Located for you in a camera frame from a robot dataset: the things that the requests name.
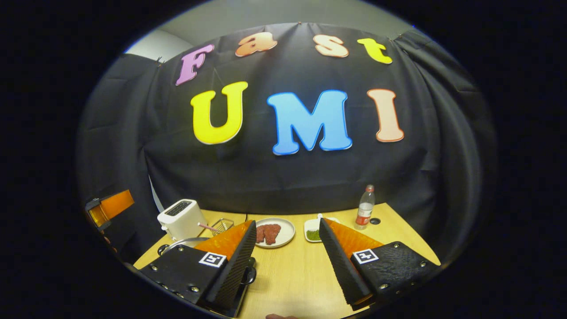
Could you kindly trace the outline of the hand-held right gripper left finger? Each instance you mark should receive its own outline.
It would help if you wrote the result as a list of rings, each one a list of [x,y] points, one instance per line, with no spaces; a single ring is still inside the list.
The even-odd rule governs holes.
[[[170,245],[140,273],[181,301],[229,310],[249,266],[256,229],[248,220],[193,247]]]

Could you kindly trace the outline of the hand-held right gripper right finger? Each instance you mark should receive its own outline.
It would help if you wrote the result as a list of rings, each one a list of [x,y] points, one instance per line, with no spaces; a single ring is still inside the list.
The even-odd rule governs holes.
[[[328,218],[319,220],[318,232],[353,310],[392,302],[438,270],[438,265],[400,241],[382,244]]]

